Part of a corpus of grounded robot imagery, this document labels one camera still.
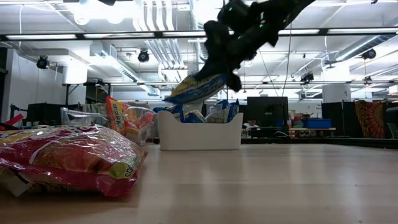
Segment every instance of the white storage basket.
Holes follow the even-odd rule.
[[[158,114],[160,150],[239,149],[243,113],[226,124],[190,124],[177,121],[168,111]]]

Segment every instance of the ceiling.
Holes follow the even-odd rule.
[[[215,19],[217,7],[222,6],[220,0],[193,0],[197,6],[195,16],[198,20],[206,21]],[[79,9],[79,3],[63,3],[63,1],[3,1],[0,2],[0,32],[2,34],[37,34],[37,33],[68,33],[68,32],[125,32],[136,31],[134,28],[134,13],[138,10],[132,1],[118,2],[121,4],[116,7],[114,12],[103,9],[95,14],[93,19],[86,25],[80,26],[74,16]],[[192,8],[189,0],[172,0],[172,24],[176,30],[193,29],[191,18]],[[156,1],[153,2],[154,14]],[[165,17],[165,2],[163,3],[163,20]],[[293,21],[291,28],[325,28],[325,27],[383,27],[398,25],[397,12],[398,1],[379,0],[376,4],[371,4],[369,0],[317,0],[311,6],[307,7]],[[113,15],[123,15],[125,18],[119,24],[108,22],[107,18]],[[361,36],[329,36],[329,37],[280,37],[277,45],[271,47],[264,45],[259,49],[259,54],[249,63],[246,63],[239,69],[238,74],[246,82],[269,81],[292,81],[300,80],[300,75],[304,72],[298,72],[304,65],[308,65],[316,80],[325,79],[322,77],[322,71],[325,65],[321,60],[317,60],[320,54],[328,52],[330,54],[339,52],[356,41],[362,39]],[[197,40],[178,39],[178,47],[184,65],[188,70],[194,71],[198,64],[201,64],[195,53]],[[90,55],[90,45],[92,41],[53,41],[53,42],[23,42],[24,51],[35,52],[37,49],[68,49],[85,59],[92,68],[88,72],[89,77],[108,78],[121,82],[122,75],[97,57]],[[150,60],[146,63],[140,63],[137,59],[139,49],[148,48],[146,40],[105,40],[100,43],[104,49],[113,45],[118,50],[118,59],[123,61],[129,69],[134,70],[141,80],[145,82],[161,82],[158,69],[159,62],[150,53]],[[393,37],[390,40],[377,45],[374,48],[377,52],[375,59],[364,61],[358,58],[351,58],[343,64],[349,66],[349,77],[345,80],[362,80],[365,74],[377,73],[377,71],[397,65],[398,38]],[[398,78],[398,72],[392,71],[383,76],[377,77],[377,80],[392,80]],[[383,91],[389,85],[379,85],[374,91]],[[270,86],[247,85],[246,88],[269,88]],[[115,88],[114,91],[142,91],[138,87],[124,86]],[[271,95],[273,90],[264,90]]]

